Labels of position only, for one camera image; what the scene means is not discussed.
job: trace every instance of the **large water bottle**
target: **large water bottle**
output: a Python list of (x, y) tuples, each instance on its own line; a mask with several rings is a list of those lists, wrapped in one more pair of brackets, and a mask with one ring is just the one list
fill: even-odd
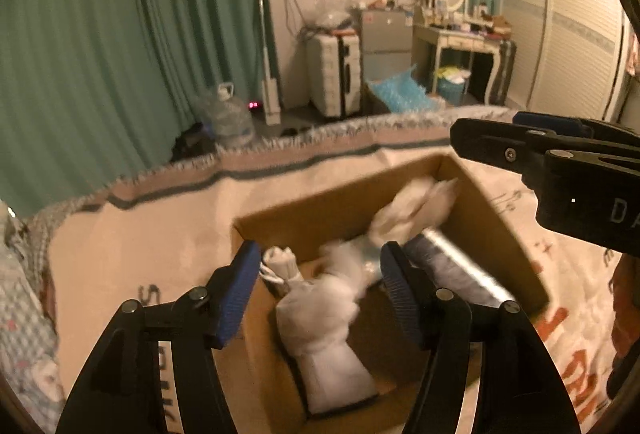
[(223, 82), (198, 100), (207, 134), (224, 147), (243, 147), (255, 138), (254, 121), (246, 104), (234, 96), (233, 82)]

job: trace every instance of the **white sliding door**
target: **white sliding door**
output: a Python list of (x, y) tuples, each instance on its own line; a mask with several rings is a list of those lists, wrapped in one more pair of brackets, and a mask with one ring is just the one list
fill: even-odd
[(619, 0), (549, 0), (538, 78), (530, 109), (602, 118), (618, 70), (622, 37)]
[(533, 89), (545, 27), (546, 0), (502, 0), (502, 13), (513, 26), (518, 49), (507, 93), (510, 102), (528, 106)]

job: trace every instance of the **metal bolt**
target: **metal bolt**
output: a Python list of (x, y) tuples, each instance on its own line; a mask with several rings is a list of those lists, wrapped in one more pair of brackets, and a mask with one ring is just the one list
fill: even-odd
[(202, 300), (209, 294), (207, 288), (204, 286), (196, 286), (189, 292), (189, 298), (191, 300)]
[(558, 150), (558, 149), (553, 149), (549, 151), (549, 154), (553, 154), (554, 156), (557, 156), (559, 158), (572, 158), (574, 157), (573, 154), (571, 154), (569, 151), (567, 150)]
[(120, 309), (122, 310), (123, 313), (133, 313), (135, 310), (138, 309), (139, 305), (140, 305), (140, 302), (138, 302), (135, 299), (130, 299), (130, 300), (124, 301)]
[(513, 163), (516, 161), (516, 151), (509, 147), (506, 151), (504, 151), (504, 157), (507, 159), (509, 163)]
[(454, 295), (450, 289), (440, 288), (439, 290), (436, 291), (436, 297), (439, 300), (444, 300), (446, 302), (447, 300), (453, 299)]
[(507, 302), (505, 302), (503, 306), (507, 313), (512, 313), (513, 315), (517, 315), (520, 312), (520, 305), (517, 302), (514, 302), (513, 300), (507, 300)]

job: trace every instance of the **cardboard box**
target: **cardboard box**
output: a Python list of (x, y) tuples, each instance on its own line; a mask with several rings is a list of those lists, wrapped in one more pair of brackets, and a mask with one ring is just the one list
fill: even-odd
[[(442, 230), (473, 260), (516, 296), (529, 316), (546, 306), (545, 289), (532, 270), (518, 241), (468, 178), (458, 162), (449, 156), (431, 156), (362, 179), (319, 195), (300, 199), (242, 218), (233, 231), (234, 248), (243, 239), (256, 240), (262, 249), (289, 246), (296, 254), (305, 277), (321, 267), (318, 249), (335, 239), (350, 239), (364, 233), (373, 215), (392, 201), (411, 179), (431, 175), (436, 179), (458, 179), (460, 194)], [(234, 402), (245, 406), (257, 399), (264, 414), (260, 428), (252, 432), (271, 434), (373, 434), (404, 423), (414, 404), (426, 367), (428, 353), (419, 351), (402, 334), (386, 294), (379, 287), (367, 291), (360, 302), (360, 314), (350, 329), (348, 342), (373, 375), (380, 397), (373, 403), (323, 418), (309, 418), (304, 390), (295, 362), (280, 345), (274, 307), (276, 298), (258, 280), (249, 299), (242, 324), (241, 350), (250, 371), (242, 398), (230, 396), (226, 381), (238, 388), (241, 371), (226, 366), (222, 377), (229, 407), (240, 434), (247, 414), (234, 412)]]

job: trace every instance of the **bed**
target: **bed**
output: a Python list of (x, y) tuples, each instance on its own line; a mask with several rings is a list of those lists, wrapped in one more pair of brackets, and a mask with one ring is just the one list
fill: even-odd
[[(204, 283), (229, 260), (236, 217), (434, 152), (454, 154), (449, 127), (462, 116), (509, 121), (513, 112), (472, 106), (327, 125), (141, 173), (26, 223), (11, 220), (0, 259), (6, 383), (40, 428), (53, 432), (64, 397), (121, 302), (170, 302)], [(463, 163), (545, 284), (550, 305), (536, 329), (586, 432), (609, 403), (608, 282), (619, 254), (544, 230), (519, 176)], [(477, 393), (477, 384), (466, 392), (460, 434), (470, 431)]]

